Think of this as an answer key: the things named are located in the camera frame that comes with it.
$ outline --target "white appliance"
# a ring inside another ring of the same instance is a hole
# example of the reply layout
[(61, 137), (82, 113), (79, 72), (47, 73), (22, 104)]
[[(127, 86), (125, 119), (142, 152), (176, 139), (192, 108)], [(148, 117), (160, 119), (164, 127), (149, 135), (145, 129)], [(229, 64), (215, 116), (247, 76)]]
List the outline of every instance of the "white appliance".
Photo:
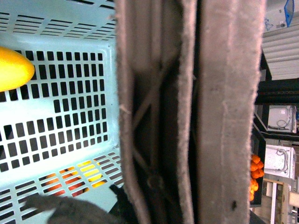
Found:
[(289, 27), (294, 9), (294, 0), (267, 0), (264, 32)]
[(264, 172), (295, 179), (296, 153), (292, 147), (266, 145)]
[(269, 107), (268, 131), (296, 133), (296, 124), (295, 106)]

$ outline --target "lemon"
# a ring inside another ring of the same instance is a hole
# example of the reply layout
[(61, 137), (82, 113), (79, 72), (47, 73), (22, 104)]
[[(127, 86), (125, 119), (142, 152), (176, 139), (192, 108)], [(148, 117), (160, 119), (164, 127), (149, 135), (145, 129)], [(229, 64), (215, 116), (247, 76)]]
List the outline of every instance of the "lemon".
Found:
[(0, 92), (26, 84), (34, 75), (33, 64), (23, 55), (0, 47)]

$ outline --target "plastic crate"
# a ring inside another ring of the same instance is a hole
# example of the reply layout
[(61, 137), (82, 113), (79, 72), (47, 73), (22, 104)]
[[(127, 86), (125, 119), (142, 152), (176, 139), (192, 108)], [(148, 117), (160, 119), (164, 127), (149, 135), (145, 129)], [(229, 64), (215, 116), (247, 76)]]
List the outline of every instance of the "plastic crate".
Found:
[(36, 69), (26, 85), (0, 92), (1, 224), (46, 223), (51, 212), (23, 209), (33, 194), (107, 211), (116, 203), (115, 23), (113, 0), (1, 1), (0, 45)]

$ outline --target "crate slot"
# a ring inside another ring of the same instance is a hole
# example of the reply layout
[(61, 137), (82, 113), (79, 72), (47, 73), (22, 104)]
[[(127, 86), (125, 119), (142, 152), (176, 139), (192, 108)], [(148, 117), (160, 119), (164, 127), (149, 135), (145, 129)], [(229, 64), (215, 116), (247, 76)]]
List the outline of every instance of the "crate slot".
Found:
[(5, 214), (3, 214), (3, 215), (0, 215), (0, 221), (4, 220), (4, 219), (6, 219), (6, 218), (9, 218), (9, 217), (11, 217), (11, 216), (13, 216), (13, 215), (14, 215), (14, 211), (9, 211), (8, 213), (5, 213)]

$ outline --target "orange fruit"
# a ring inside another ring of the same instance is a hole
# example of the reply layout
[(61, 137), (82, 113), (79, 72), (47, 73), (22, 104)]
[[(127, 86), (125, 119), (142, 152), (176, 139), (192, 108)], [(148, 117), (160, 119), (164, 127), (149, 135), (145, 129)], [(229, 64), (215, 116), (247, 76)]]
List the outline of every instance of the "orange fruit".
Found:
[(263, 168), (263, 162), (262, 161), (259, 161), (258, 164), (257, 164), (257, 167), (259, 169)]
[(256, 171), (258, 169), (258, 166), (256, 163), (254, 163), (253, 161), (251, 161), (250, 164), (250, 171)]
[(257, 179), (260, 177), (260, 171), (257, 169), (256, 171), (251, 172), (251, 177)]
[(261, 158), (258, 157), (258, 155), (252, 155), (251, 160), (252, 160), (254, 163), (258, 164), (259, 161), (261, 160)]
[(260, 177), (264, 176), (265, 173), (263, 172), (262, 169), (258, 169), (258, 171), (260, 172)]
[(249, 200), (250, 200), (250, 201), (253, 201), (253, 200), (254, 200), (254, 195), (250, 194), (250, 195), (249, 195)]

